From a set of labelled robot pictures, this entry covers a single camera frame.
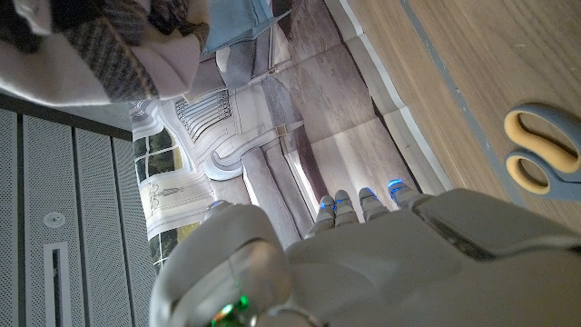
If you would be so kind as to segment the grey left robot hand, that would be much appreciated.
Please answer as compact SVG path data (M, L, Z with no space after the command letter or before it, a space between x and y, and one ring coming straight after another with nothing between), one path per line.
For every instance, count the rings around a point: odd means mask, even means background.
M577 326L580 236L467 189L401 182L321 200L283 246L252 204L212 203L153 286L153 326Z

